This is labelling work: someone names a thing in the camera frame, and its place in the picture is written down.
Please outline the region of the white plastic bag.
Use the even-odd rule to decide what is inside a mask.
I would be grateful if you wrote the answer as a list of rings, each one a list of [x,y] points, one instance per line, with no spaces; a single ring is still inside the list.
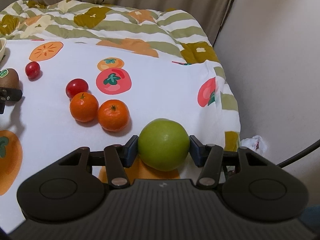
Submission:
[[[264,156],[265,152],[267,151],[267,145],[259,135],[255,135],[252,138],[242,139],[240,141],[240,146],[249,148],[261,156]]]

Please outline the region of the red cherry tomato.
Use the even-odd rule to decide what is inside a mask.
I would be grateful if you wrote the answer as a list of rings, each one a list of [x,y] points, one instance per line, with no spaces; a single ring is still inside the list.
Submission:
[[[83,79],[73,79],[66,86],[66,95],[72,99],[76,94],[87,92],[89,89],[88,83]]]
[[[40,71],[40,65],[35,61],[29,62],[25,67],[25,74],[29,79],[37,78]]]

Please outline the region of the green striped floral quilt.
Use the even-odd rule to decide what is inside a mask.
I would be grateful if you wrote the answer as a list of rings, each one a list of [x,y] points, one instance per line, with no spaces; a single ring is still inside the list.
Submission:
[[[53,5],[18,0],[1,11],[1,37],[95,44],[182,64],[211,61],[218,80],[226,81],[199,22],[178,9],[161,12],[76,0]]]

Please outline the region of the brown kiwi with sticker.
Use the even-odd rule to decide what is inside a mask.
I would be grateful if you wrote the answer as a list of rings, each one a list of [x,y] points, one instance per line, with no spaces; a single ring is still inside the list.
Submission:
[[[7,68],[1,70],[1,87],[20,89],[20,80],[16,70]]]

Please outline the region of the white fruit-print cloth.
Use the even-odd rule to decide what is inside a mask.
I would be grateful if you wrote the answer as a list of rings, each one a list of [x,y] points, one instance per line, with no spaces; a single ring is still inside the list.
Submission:
[[[238,104],[218,62],[184,65],[132,52],[65,41],[51,59],[40,62],[42,74],[27,78],[25,66],[41,41],[9,40],[1,68],[16,70],[23,96],[8,104],[1,115],[1,130],[18,138],[21,150],[13,182],[1,195],[1,228],[11,232],[24,221],[16,193],[21,183],[73,150],[93,151],[124,144],[152,120],[166,118],[181,124],[204,144],[226,150],[238,146]],[[84,79],[99,103],[124,102],[130,112],[128,126],[108,133],[97,120],[82,124],[69,111],[67,83]]]

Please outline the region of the small mandarin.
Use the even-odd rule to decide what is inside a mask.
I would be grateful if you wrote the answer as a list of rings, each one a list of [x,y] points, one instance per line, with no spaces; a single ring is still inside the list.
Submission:
[[[76,94],[69,105],[72,117],[79,122],[93,121],[99,109],[99,102],[96,97],[88,92]]]
[[[130,113],[127,105],[120,100],[105,101],[98,109],[98,122],[108,132],[120,132],[129,123]]]

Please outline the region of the green apple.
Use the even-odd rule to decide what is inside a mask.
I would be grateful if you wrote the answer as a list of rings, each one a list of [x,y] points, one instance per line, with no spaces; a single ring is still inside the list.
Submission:
[[[140,159],[149,167],[163,172],[182,165],[189,147],[189,135],[183,126],[164,118],[148,123],[138,137]]]

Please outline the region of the cream bowl with bear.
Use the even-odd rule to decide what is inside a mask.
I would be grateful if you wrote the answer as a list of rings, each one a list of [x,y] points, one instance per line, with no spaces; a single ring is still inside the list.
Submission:
[[[6,45],[7,45],[7,40],[5,38],[0,38],[0,62],[4,57]]]

